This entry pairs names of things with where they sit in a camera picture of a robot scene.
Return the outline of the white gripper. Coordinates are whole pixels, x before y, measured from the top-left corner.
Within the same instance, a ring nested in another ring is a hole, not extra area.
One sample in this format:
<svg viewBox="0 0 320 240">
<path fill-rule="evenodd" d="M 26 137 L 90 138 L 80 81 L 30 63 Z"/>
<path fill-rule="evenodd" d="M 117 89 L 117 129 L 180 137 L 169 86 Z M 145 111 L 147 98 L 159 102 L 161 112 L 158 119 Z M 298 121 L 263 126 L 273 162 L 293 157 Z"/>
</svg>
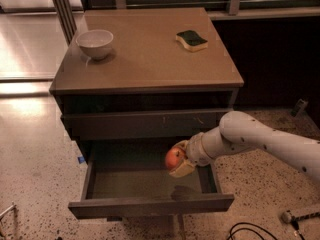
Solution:
<svg viewBox="0 0 320 240">
<path fill-rule="evenodd" d="M 175 147 L 186 150 L 188 159 L 181 159 L 175 163 L 169 163 L 169 175 L 175 178 L 185 177 L 194 172 L 195 166 L 207 166 L 211 158 L 207 155 L 202 144 L 203 133 L 200 132 L 188 140 L 182 140 Z"/>
</svg>

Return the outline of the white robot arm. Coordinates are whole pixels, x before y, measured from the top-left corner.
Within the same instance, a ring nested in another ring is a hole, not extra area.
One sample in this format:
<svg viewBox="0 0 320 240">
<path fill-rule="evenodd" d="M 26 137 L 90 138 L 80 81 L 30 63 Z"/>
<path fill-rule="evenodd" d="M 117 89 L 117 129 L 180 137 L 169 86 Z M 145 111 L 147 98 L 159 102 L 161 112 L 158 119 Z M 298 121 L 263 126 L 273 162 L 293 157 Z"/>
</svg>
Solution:
<svg viewBox="0 0 320 240">
<path fill-rule="evenodd" d="M 176 143 L 165 156 L 169 174 L 181 178 L 220 156 L 261 149 L 305 175 L 320 180 L 320 143 L 270 128 L 249 114 L 231 111 L 219 125 Z"/>
</svg>

